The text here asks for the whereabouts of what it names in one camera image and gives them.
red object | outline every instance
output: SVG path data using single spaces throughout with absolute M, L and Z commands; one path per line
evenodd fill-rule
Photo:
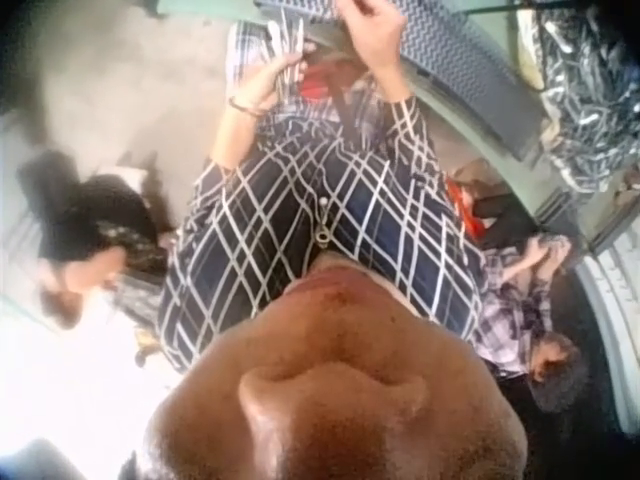
M 473 216 L 473 203 L 471 205 L 465 204 L 462 197 L 462 189 L 450 179 L 447 179 L 447 190 L 449 191 L 451 201 L 458 207 L 458 211 L 469 235 L 471 235 L 474 240 L 482 238 L 487 229 L 480 219 Z
M 310 65 L 299 87 L 300 95 L 310 101 L 320 101 L 331 96 L 327 79 L 348 90 L 362 76 L 364 69 L 351 60 L 329 60 Z

checkered shirt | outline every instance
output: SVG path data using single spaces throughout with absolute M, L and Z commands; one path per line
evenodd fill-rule
M 232 30 L 230 81 L 251 63 L 248 49 L 261 31 Z M 224 172 L 212 159 L 197 180 L 158 317 L 177 368 L 304 276 L 322 251 L 320 225 L 328 249 L 382 275 L 420 315 L 469 339 L 480 312 L 482 253 L 446 194 L 417 100 L 384 104 L 371 90 L 348 100 L 359 112 L 361 142 L 343 139 L 330 100 L 289 99 L 260 125 L 240 167 Z
M 552 327 L 549 282 L 534 277 L 525 296 L 514 283 L 501 280 L 504 268 L 520 258 L 514 247 L 487 251 L 485 258 L 487 289 L 470 343 L 496 376 L 527 374 L 532 340 Z

bracelet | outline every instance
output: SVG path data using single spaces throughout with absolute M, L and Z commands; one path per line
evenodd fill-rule
M 264 110 L 262 108 L 258 108 L 255 106 L 250 106 L 250 107 L 245 107 L 244 105 L 240 105 L 236 102 L 236 97 L 230 97 L 229 98 L 229 105 L 233 108 L 235 108 L 236 110 L 242 112 L 242 113 L 247 113 L 249 115 L 251 115 L 252 117 L 255 118 L 260 118 L 263 117 L 267 114 L 267 110 Z

navy plaid shirt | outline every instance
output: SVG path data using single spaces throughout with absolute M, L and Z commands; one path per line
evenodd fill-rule
M 271 123 L 236 170 L 206 169 L 158 319 L 179 368 L 305 275 L 321 252 L 319 225 L 330 250 L 392 282 L 426 319 L 470 338 L 482 253 L 448 198 L 417 100 L 385 105 L 383 123 L 381 141 L 355 147 L 337 123 L 289 117 Z

woman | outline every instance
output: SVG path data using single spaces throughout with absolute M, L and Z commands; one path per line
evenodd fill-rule
M 38 280 L 44 313 L 73 328 L 86 294 L 113 288 L 131 270 L 158 278 L 166 251 L 142 197 L 115 174 L 80 182 L 72 159 L 49 151 L 23 167 L 19 182 L 40 223 Z

